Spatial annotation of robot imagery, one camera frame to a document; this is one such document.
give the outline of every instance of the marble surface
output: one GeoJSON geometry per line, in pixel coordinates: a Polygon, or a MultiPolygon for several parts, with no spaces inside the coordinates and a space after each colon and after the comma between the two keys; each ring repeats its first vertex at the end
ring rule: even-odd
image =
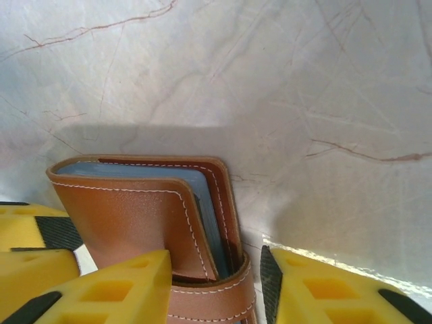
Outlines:
{"type": "Polygon", "coordinates": [[[3,200],[60,207],[45,168],[81,153],[217,155],[255,260],[264,235],[432,310],[432,1],[8,0],[0,27],[3,200]]]}

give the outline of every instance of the leather wallet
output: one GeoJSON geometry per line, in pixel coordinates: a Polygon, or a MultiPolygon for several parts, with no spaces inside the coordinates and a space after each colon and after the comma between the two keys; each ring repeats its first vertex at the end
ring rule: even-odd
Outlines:
{"type": "Polygon", "coordinates": [[[83,155],[47,175],[99,268],[152,250],[171,254],[173,286],[167,322],[256,323],[249,256],[242,250],[227,168],[213,157],[83,155]],[[131,178],[62,173],[77,163],[189,169],[207,181],[226,256],[222,276],[203,225],[196,195],[180,178],[131,178]]]}

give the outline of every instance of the brown leather wallet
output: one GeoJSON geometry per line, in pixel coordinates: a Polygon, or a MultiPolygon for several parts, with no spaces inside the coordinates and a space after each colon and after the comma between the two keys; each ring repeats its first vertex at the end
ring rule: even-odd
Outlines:
{"type": "Polygon", "coordinates": [[[226,166],[212,157],[84,155],[47,170],[66,211],[98,267],[166,248],[173,287],[167,322],[256,323],[250,259],[242,250],[226,166]],[[195,169],[205,175],[234,273],[220,279],[194,193],[178,178],[100,178],[57,174],[78,162],[195,169]]]}

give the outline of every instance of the white stitching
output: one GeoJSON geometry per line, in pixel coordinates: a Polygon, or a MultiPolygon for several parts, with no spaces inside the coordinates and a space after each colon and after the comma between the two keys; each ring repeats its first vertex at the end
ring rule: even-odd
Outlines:
{"type": "Polygon", "coordinates": [[[223,292],[225,290],[230,290],[230,289],[232,289],[232,288],[240,285],[242,283],[242,281],[244,281],[246,279],[246,277],[248,276],[249,271],[250,271],[250,264],[248,266],[248,269],[247,269],[246,273],[244,274],[244,276],[239,281],[237,281],[236,283],[233,283],[232,285],[230,285],[228,287],[224,287],[222,289],[211,290],[211,291],[208,291],[208,292],[186,292],[186,291],[183,291],[183,290],[175,290],[175,289],[171,289],[171,291],[172,292],[179,292],[181,294],[194,294],[194,295],[216,294],[218,292],[223,292]]]}
{"type": "Polygon", "coordinates": [[[256,300],[257,300],[257,295],[254,295],[254,300],[250,303],[250,305],[246,308],[246,310],[243,310],[241,313],[238,313],[237,315],[227,317],[226,319],[192,319],[190,317],[183,317],[183,316],[171,315],[171,314],[168,314],[168,317],[173,317],[175,319],[184,319],[187,321],[199,322],[199,323],[226,322],[226,321],[231,321],[232,319],[236,319],[237,317],[240,317],[240,316],[246,314],[254,306],[256,300]]]}
{"type": "Polygon", "coordinates": [[[180,164],[154,164],[154,163],[118,163],[118,162],[99,162],[102,164],[117,164],[117,165],[142,165],[142,166],[147,166],[147,167],[198,167],[200,169],[204,169],[207,171],[211,172],[211,175],[213,176],[213,179],[215,180],[215,185],[216,185],[216,189],[217,189],[217,197],[219,199],[219,206],[221,208],[221,214],[222,214],[222,222],[223,222],[223,228],[225,230],[225,239],[227,240],[227,245],[228,245],[228,253],[229,253],[229,259],[231,261],[231,268],[234,270],[234,260],[232,257],[232,252],[231,252],[231,246],[230,246],[230,241],[228,240],[228,230],[227,230],[227,224],[225,222],[225,213],[223,211],[223,205],[222,205],[222,198],[221,198],[221,193],[219,191],[219,184],[217,183],[217,179],[216,179],[216,175],[215,173],[206,168],[206,167],[201,167],[200,165],[180,165],[180,164]]]}
{"type": "Polygon", "coordinates": [[[183,204],[183,208],[184,208],[184,214],[186,216],[186,221],[188,222],[189,225],[189,230],[190,233],[192,235],[192,239],[194,240],[194,244],[195,244],[195,249],[198,253],[198,256],[200,257],[200,261],[201,261],[201,265],[202,265],[202,270],[204,270],[204,274],[207,280],[209,280],[209,274],[207,273],[207,269],[205,268],[205,264],[204,264],[204,260],[203,257],[201,256],[201,252],[200,252],[200,248],[198,247],[198,244],[196,243],[196,238],[195,238],[195,234],[194,231],[192,229],[192,225],[190,225],[190,220],[189,220],[189,216],[188,216],[188,209],[186,208],[186,204],[183,200],[182,195],[174,190],[140,190],[140,189],[123,189],[123,188],[99,188],[99,187],[88,187],[88,186],[79,186],[76,184],[60,184],[58,182],[52,182],[53,184],[57,184],[58,186],[65,186],[65,187],[73,187],[73,188],[83,188],[83,189],[93,189],[93,190],[106,190],[106,191],[127,191],[127,192],[168,192],[171,194],[176,194],[182,204],[183,204]]]}

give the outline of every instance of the white marble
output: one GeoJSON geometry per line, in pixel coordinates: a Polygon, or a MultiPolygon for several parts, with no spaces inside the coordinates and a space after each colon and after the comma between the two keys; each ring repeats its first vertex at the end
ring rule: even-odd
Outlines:
{"type": "Polygon", "coordinates": [[[44,170],[80,153],[217,155],[245,243],[432,309],[431,1],[8,0],[0,27],[2,198],[59,207],[44,170]]]}

